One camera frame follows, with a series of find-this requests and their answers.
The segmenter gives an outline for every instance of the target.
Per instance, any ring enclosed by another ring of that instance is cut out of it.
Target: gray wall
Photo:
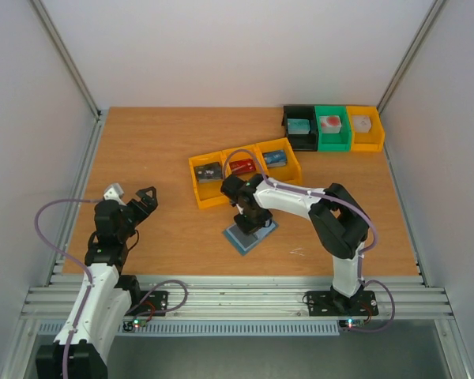
[[[382,118],[419,250],[474,365],[474,0],[447,3]]]
[[[33,216],[66,197],[92,117],[27,1],[0,0],[0,369],[28,286],[48,251]],[[54,238],[63,208],[47,212]]]
[[[106,109],[377,104],[432,0],[44,2]]]

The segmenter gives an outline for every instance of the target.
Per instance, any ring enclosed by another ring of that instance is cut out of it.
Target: ventilation grille
[[[64,321],[44,321],[41,335],[56,335]],[[196,337],[196,336],[338,336],[336,321],[161,321],[118,336]]]

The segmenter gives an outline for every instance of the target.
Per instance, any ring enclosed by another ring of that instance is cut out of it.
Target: red circle
[[[339,126],[340,125],[340,119],[337,116],[329,116],[329,117],[326,118],[326,121],[331,126]]]

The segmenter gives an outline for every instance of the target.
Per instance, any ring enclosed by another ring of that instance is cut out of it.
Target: plastic container
[[[228,204],[228,198],[220,191],[223,180],[200,184],[195,176],[194,168],[212,162],[219,162],[223,168],[224,160],[225,157],[222,152],[211,152],[201,156],[192,156],[189,159],[193,189],[200,209],[210,208],[215,205]]]
[[[227,150],[223,150],[222,153],[223,153],[223,156],[224,156],[224,161],[227,159],[227,157],[232,152],[234,152],[235,150],[238,150],[240,148],[245,148],[246,150],[250,150],[253,154],[255,154],[258,161],[260,162],[261,166],[264,168],[265,173],[266,174],[269,173],[268,170],[267,170],[267,166],[265,165],[265,161],[263,160],[263,156],[261,156],[261,153],[257,149],[257,146],[255,144],[249,144],[247,146],[240,146],[238,148],[229,148]],[[245,152],[238,152],[230,158],[229,163],[230,162],[235,162],[236,160],[241,160],[241,159],[251,159],[251,156],[249,154],[245,153]],[[260,170],[258,169],[258,167],[256,167],[256,171],[254,171],[254,172],[247,172],[245,174],[241,174],[241,175],[237,175],[237,176],[239,176],[239,178],[241,178],[242,180],[249,180],[253,175],[259,174],[259,173],[260,173]],[[228,167],[227,167],[227,176],[229,176],[229,174],[231,174],[230,165],[228,165]]]
[[[288,119],[296,118],[308,120],[310,132],[308,134],[289,134]],[[285,105],[283,107],[284,136],[290,141],[294,151],[315,152],[318,150],[318,125],[312,105]]]
[[[352,128],[349,124],[348,113],[345,106],[317,105],[314,107],[316,123],[318,125],[318,151],[319,152],[348,152],[352,146]],[[339,133],[322,133],[321,116],[339,116],[342,127]]]
[[[286,182],[289,184],[295,184],[301,186],[303,184],[302,180],[302,169],[300,168],[299,162],[297,161],[295,154],[293,153],[292,146],[287,138],[281,138],[279,140],[259,142],[256,144],[258,150],[260,151],[260,157],[263,159],[264,152],[274,152],[276,150],[284,150],[286,154],[287,163],[286,166],[282,167],[271,167],[267,168],[269,171],[269,176],[279,180],[281,182]]]
[[[353,152],[380,152],[385,144],[385,130],[382,128],[376,107],[346,107],[352,131],[351,150]],[[353,127],[352,116],[366,115],[371,118],[369,133],[357,133]]]

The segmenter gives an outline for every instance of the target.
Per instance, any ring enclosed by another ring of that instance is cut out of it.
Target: wooden tabletop
[[[280,108],[111,108],[85,198],[119,182],[127,202],[155,186],[158,209],[138,229],[141,239],[124,273],[162,275],[330,276],[332,257],[310,221],[273,212],[280,227],[242,257],[225,239],[235,208],[200,210],[188,158],[281,138]],[[297,152],[304,185],[338,182],[375,222],[380,242],[366,254],[363,274],[418,275],[383,153]],[[82,205],[69,252],[84,259],[95,230],[93,206]],[[79,272],[68,262],[65,272]]]

